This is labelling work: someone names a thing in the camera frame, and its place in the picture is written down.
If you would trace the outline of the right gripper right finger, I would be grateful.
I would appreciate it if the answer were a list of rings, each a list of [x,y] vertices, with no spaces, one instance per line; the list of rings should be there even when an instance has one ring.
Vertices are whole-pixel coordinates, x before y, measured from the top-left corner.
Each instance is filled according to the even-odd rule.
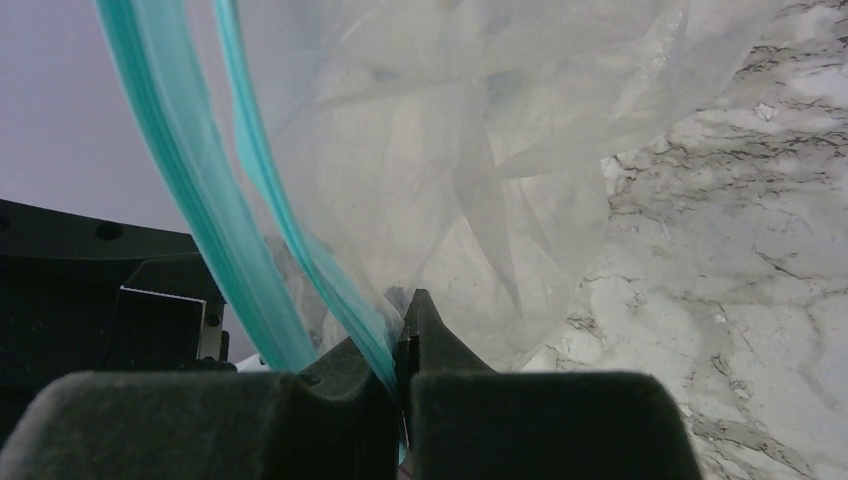
[[[416,479],[698,479],[670,393],[628,371],[498,373],[418,290],[405,315]]]

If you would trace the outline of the clear zip top bag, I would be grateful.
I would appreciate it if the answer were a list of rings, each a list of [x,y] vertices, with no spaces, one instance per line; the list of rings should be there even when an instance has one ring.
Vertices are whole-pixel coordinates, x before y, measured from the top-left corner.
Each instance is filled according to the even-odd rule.
[[[99,1],[154,163],[273,370],[393,402],[426,289],[524,365],[603,243],[600,162],[734,75],[777,1]]]

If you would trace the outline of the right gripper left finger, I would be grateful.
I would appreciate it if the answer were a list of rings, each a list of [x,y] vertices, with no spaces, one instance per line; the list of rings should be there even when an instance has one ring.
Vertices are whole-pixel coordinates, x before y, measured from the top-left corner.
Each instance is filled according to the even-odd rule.
[[[392,405],[351,341],[299,374],[85,372],[29,405],[5,479],[393,479]]]

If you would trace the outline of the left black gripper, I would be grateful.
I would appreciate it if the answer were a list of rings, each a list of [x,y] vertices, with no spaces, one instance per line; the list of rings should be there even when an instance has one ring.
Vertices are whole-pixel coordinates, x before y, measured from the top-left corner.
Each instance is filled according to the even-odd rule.
[[[1,204],[1,434],[82,371],[227,370],[225,301],[191,236]]]

